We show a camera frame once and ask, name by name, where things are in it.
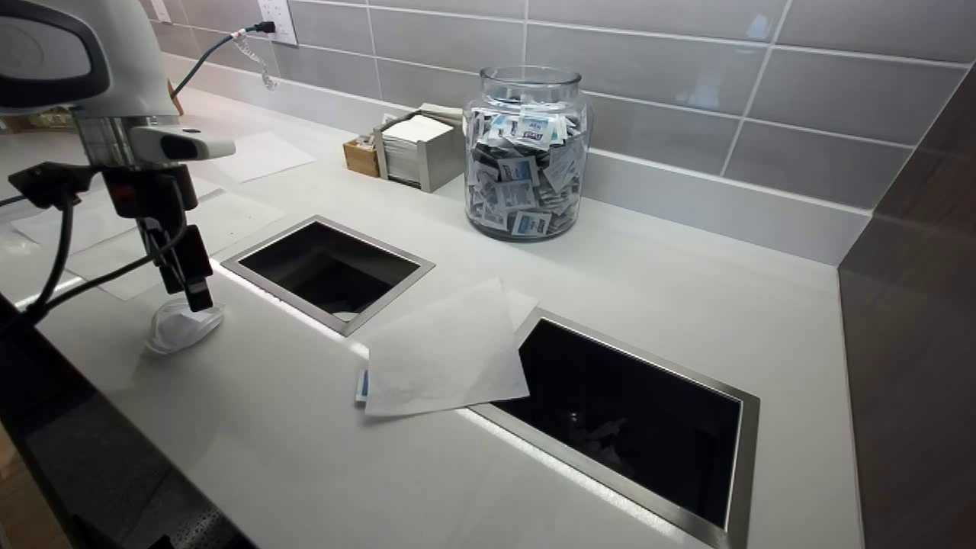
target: black cable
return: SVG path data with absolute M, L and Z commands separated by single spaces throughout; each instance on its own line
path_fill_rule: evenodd
M 231 33 L 221 36 L 221 41 L 215 41 L 215 42 L 192 63 L 192 71 L 181 79 L 181 86 L 174 88 L 170 97 L 181 97 L 181 91 L 189 86 L 189 79 L 207 63 L 207 57 L 210 57 L 215 48 L 221 48 L 225 42 L 231 42 L 231 41 L 234 41 Z
M 3 197 L 0 207 L 26 202 L 24 195 Z
M 215 48 L 229 45 L 231 41 L 238 41 L 240 33 L 274 33 L 274 22 L 258 22 L 258 24 L 240 27 L 240 31 L 215 41 L 215 42 L 192 63 L 192 71 L 181 79 L 181 86 L 170 91 L 170 97 L 181 97 L 181 91 L 189 86 L 189 79 L 207 63 L 207 57 L 210 57 Z
M 55 252 L 55 266 L 50 266 L 50 271 L 48 271 L 48 280 L 43 285 L 40 295 L 24 309 L 24 313 L 17 313 L 17 317 L 11 317 L 11 321 L 5 321 L 5 323 L 0 325 L 0 338 L 3 338 L 9 329 L 20 325 L 20 323 L 26 323 L 26 325 L 40 323 L 40 321 L 50 312 L 50 309 L 48 309 L 48 298 L 55 295 L 59 280 L 60 280 L 60 276 L 65 276 L 65 266 L 66 266 L 66 257 L 69 257 L 69 241 L 72 241 L 72 202 L 65 202 L 65 204 L 60 204 L 59 252 Z
M 170 252 L 170 250 L 184 241 L 184 236 L 186 236 L 186 229 L 184 229 L 174 241 L 166 241 L 163 247 L 157 247 L 157 257 Z M 128 266 L 121 266 L 121 269 L 116 269 L 116 271 L 107 271 L 107 276 L 99 276 L 99 277 L 92 277 L 92 280 L 85 280 L 85 285 L 79 285 L 79 287 L 72 287 L 72 289 L 66 289 L 66 294 L 59 294 L 59 295 L 45 304 L 45 313 L 48 313 L 50 309 L 59 309 L 60 303 L 69 303 L 69 298 L 76 298 L 76 295 L 99 287 L 99 285 L 110 285 L 110 280 L 116 280 L 116 277 L 125 277 L 128 271 L 142 269 L 142 266 L 149 266 L 149 262 L 151 262 L 151 257 L 142 257 L 142 260 L 133 260 L 133 262 L 128 262 Z
M 66 202 L 66 204 L 60 207 L 60 236 L 59 236 L 55 266 L 50 266 L 48 280 L 43 285 L 43 289 L 40 289 L 40 295 L 33 298 L 30 309 L 45 304 L 45 303 L 55 295 L 59 280 L 60 280 L 65 266 L 66 266 L 69 239 L 72 239 L 72 202 Z
M 99 276 L 99 277 L 92 277 L 92 280 L 85 280 L 85 285 L 79 285 L 79 287 L 72 287 L 72 289 L 66 289 L 66 294 L 59 294 L 45 309 L 50 312 L 50 309 L 59 309 L 60 303 L 76 298 L 76 295 L 82 295 L 82 294 L 88 294 L 88 289 L 93 289 L 93 287 L 99 287 L 99 285 L 110 285 L 110 280 L 116 280 L 116 277 L 125 277 L 128 271 L 142 269 L 142 266 L 149 266 L 149 262 L 151 262 L 151 257 L 142 257 L 142 260 L 133 260 L 133 262 L 128 262 L 128 266 L 121 266 L 121 269 L 116 269 L 116 271 L 107 271 L 107 276 Z

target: grout line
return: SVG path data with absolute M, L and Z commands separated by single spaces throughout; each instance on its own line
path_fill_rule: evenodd
M 848 51 L 848 48 L 808 48 L 808 45 L 780 45 L 780 42 L 775 45 L 775 51 L 820 56 L 820 57 L 856 57 L 856 60 L 874 60 L 874 63 L 915 63 L 915 66 L 940 66 L 940 71 L 966 71 L 969 66 L 960 60 L 873 56 L 873 51 Z
M 367 3 L 344 3 L 344 0 L 291 0 L 291 3 L 306 3 L 306 6 L 350 6 L 350 8 L 367 8 Z
M 410 8 L 410 6 L 373 6 L 373 8 L 374 11 L 399 11 L 399 14 L 427 14 L 427 17 L 501 22 L 501 24 L 519 24 L 521 22 L 519 14 L 476 14 L 476 11 Z
M 856 207 L 856 204 L 841 204 L 841 202 L 826 202 L 826 197 L 815 197 L 815 195 L 786 191 L 786 190 L 772 190 L 772 186 L 763 186 L 763 182 L 732 181 L 732 176 L 719 176 L 719 174 L 710 174 L 710 170 L 692 170 L 692 169 L 663 166 L 663 162 L 653 162 L 653 159 L 640 159 L 640 155 L 626 155 L 626 154 L 613 154 L 613 150 L 600 150 L 600 148 L 590 148 L 587 154 L 613 159 L 613 162 L 627 162 L 627 166 L 640 166 L 640 169 L 653 169 L 653 170 L 670 170 L 670 174 L 694 176 L 694 181 L 703 181 L 703 182 L 714 182 L 714 186 L 732 186 L 732 190 L 758 191 L 758 195 L 772 195 L 772 197 L 782 197 L 782 202 L 802 202 L 802 204 L 841 210 L 841 215 L 856 215 L 856 218 L 870 218 L 873 215 L 870 207 Z
M 645 97 L 607 94 L 607 91 L 590 91 L 590 88 L 586 88 L 583 94 L 607 97 L 607 100 L 623 100 L 623 104 L 654 106 L 654 110 L 674 110 L 674 114 L 710 115 L 710 120 L 740 120 L 740 115 L 719 114 L 719 110 L 697 110 L 697 106 L 685 106 L 685 104 L 657 104 L 657 100 L 645 100 Z
M 627 27 L 594 27 L 594 24 L 568 24 L 568 22 L 541 22 L 541 17 L 532 17 L 531 24 L 532 24 L 532 27 L 579 31 L 579 33 L 650 36 L 650 41 L 674 41 L 674 42 L 710 42 L 710 45 L 724 45 L 724 48 L 766 48 L 766 42 L 723 41 L 723 36 L 697 36 L 697 33 L 657 33 L 657 31 L 627 31 Z
M 374 97 L 383 97 L 383 79 L 378 71 L 378 45 L 374 45 L 374 24 L 373 24 L 373 0 L 367 0 L 367 24 L 370 24 L 370 48 L 373 48 L 373 74 L 374 74 Z
M 521 8 L 521 71 L 524 71 L 524 63 L 526 63 L 526 11 L 531 11 L 526 3 L 531 3 L 531 0 L 521 3 L 521 6 L 524 6 L 524 8 Z
M 313 42 L 299 42 L 299 48 L 306 48 L 306 51 L 334 51 L 334 56 L 350 56 L 350 57 L 374 57 L 374 56 L 370 56 L 370 51 L 333 48 L 333 45 L 313 45 Z
M 425 63 L 425 60 L 409 60 L 409 57 L 387 57 L 387 56 L 374 56 L 374 57 L 378 57 L 378 60 L 387 60 L 387 63 L 435 71 L 435 74 L 477 76 L 476 71 L 455 71 L 455 66 L 440 66 L 440 63 Z
M 800 131 L 800 134 L 820 134 L 820 136 L 836 136 L 836 141 L 886 148 L 886 150 L 915 150 L 913 144 L 877 141 L 877 136 L 862 136 L 862 134 L 841 134 L 841 131 L 823 131 L 823 128 L 808 128 L 808 126 L 786 126 L 786 121 L 775 121 L 775 120 L 748 120 L 748 121 L 749 121 L 749 126 L 766 126 L 766 128 Z
M 749 91 L 749 97 L 748 97 L 748 104 L 745 104 L 745 110 L 740 110 L 739 126 L 735 126 L 735 134 L 732 134 L 724 162 L 723 162 L 723 169 L 719 169 L 719 176 L 729 174 L 729 166 L 732 166 L 732 159 L 735 159 L 735 150 L 739 150 L 745 121 L 749 120 L 749 114 L 752 114 L 752 106 L 755 106 L 758 88 L 763 88 L 763 79 L 766 79 L 766 66 L 769 66 L 769 60 L 772 60 L 772 48 L 775 48 L 775 42 L 780 41 L 782 27 L 786 27 L 791 8 L 794 8 L 794 0 L 782 3 L 780 22 L 775 24 L 775 33 L 772 33 L 772 41 L 769 41 L 769 45 L 766 45 L 766 56 L 763 56 L 763 63 L 758 63 L 752 91 Z

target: tissue box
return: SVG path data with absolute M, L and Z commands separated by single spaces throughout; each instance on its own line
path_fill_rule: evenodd
M 429 115 L 404 115 L 381 131 L 381 155 L 390 181 L 435 191 L 463 174 L 463 134 Z

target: glass jar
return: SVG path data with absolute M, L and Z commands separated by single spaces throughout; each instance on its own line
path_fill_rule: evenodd
M 576 226 L 586 170 L 579 74 L 480 71 L 467 104 L 467 219 L 501 241 L 550 241 Z

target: robotic arm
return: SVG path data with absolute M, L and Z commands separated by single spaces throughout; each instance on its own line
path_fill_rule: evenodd
M 102 174 L 116 215 L 137 222 L 166 294 L 210 309 L 210 262 L 186 210 L 197 204 L 184 162 L 234 154 L 181 128 L 151 24 L 137 0 L 0 0 L 0 115 L 69 106 L 92 166 L 37 166 L 11 176 L 37 207 Z

